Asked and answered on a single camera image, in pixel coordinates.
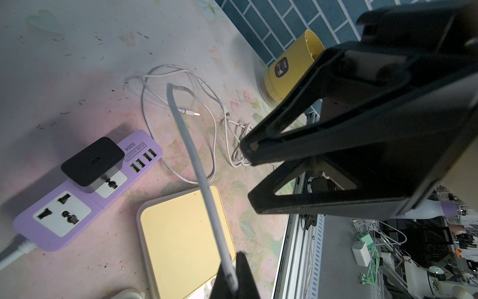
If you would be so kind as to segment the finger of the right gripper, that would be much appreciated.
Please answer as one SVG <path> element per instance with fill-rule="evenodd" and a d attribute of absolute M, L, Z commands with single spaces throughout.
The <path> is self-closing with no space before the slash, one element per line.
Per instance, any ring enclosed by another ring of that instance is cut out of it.
<path fill-rule="evenodd" d="M 409 53 L 329 48 L 286 98 L 240 142 L 253 164 L 315 155 L 319 133 L 398 97 L 408 83 Z"/>
<path fill-rule="evenodd" d="M 302 174 L 323 172 L 338 189 L 277 195 L 286 183 Z M 259 214 L 324 214 L 345 218 L 387 220 L 409 211 L 413 196 L 378 168 L 342 156 L 286 161 L 248 194 Z"/>

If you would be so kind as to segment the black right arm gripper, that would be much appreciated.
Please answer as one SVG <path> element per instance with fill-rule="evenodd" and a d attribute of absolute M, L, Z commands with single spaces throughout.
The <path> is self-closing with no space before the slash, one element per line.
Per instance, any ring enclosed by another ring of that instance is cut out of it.
<path fill-rule="evenodd" d="M 336 48 L 408 52 L 398 97 L 320 132 L 320 156 L 342 156 L 399 182 L 417 207 L 478 134 L 476 1 L 438 1 L 368 12 L 360 42 Z"/>

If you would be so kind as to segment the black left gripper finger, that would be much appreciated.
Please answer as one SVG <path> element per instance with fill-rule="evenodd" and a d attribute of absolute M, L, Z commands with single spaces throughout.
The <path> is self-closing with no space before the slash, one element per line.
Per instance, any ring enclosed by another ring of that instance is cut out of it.
<path fill-rule="evenodd" d="M 253 279 L 253 275 L 244 252 L 238 252 L 236 256 L 235 272 L 239 282 L 239 287 L 235 295 L 230 293 L 229 286 L 222 270 L 219 266 L 215 284 L 210 295 L 211 299 L 259 299 L 260 294 Z"/>

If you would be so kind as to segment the yellow top kitchen scale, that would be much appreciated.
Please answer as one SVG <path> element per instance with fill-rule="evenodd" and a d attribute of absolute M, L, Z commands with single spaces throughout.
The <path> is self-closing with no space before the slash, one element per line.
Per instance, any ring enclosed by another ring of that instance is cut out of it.
<path fill-rule="evenodd" d="M 220 255 L 200 189 L 145 202 L 136 222 L 151 296 L 210 298 Z"/>

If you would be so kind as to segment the blue top kitchen scale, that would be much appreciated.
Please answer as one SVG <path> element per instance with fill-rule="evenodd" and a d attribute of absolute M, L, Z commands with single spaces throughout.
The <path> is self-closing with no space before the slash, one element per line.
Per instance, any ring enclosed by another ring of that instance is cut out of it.
<path fill-rule="evenodd" d="M 128 288 L 123 290 L 116 290 L 106 294 L 104 299 L 145 299 L 146 294 L 138 289 Z"/>

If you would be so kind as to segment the black charger adapter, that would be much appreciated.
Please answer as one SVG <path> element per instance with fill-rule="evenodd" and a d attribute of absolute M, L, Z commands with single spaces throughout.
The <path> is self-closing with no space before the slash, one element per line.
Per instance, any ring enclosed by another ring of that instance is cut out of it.
<path fill-rule="evenodd" d="M 123 150 L 110 138 L 101 137 L 61 165 L 62 172 L 91 193 L 119 172 Z"/>

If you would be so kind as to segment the purple power strip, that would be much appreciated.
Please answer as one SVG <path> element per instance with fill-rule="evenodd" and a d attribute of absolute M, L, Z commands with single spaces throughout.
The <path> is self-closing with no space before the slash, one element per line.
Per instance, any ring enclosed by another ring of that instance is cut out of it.
<path fill-rule="evenodd" d="M 116 188 L 105 182 L 87 193 L 68 179 L 18 215 L 14 230 L 47 252 L 65 247 L 163 155 L 163 149 L 143 130 L 117 145 L 124 159 L 119 172 L 112 176 Z"/>

